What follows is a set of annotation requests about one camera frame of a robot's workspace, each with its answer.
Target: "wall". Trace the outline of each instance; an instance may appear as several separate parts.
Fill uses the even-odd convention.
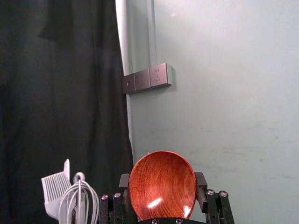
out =
[[[299,1],[130,0],[127,7],[132,70],[149,67],[155,54],[176,71],[170,88],[130,96],[134,160],[178,152],[210,188],[229,192],[236,223],[297,223]]]

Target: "whisk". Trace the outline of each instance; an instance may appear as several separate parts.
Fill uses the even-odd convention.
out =
[[[70,186],[61,198],[59,205],[58,221],[59,224],[65,224],[63,214],[63,206],[66,206],[67,210],[67,223],[71,224],[72,213],[76,212],[76,224],[87,224],[88,211],[89,211],[89,194],[93,200],[93,212],[90,224],[97,224],[100,212],[100,201],[95,190],[85,181],[83,173],[76,173],[74,176],[74,185]]]

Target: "wooden spoon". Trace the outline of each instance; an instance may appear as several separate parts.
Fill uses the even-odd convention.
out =
[[[196,198],[196,178],[191,165],[182,156],[156,151],[134,165],[128,189],[140,220],[189,218]]]

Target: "dark curtain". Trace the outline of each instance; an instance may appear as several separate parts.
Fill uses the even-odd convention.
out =
[[[41,178],[65,159],[99,196],[133,166],[115,1],[0,4],[0,224],[57,223]]]

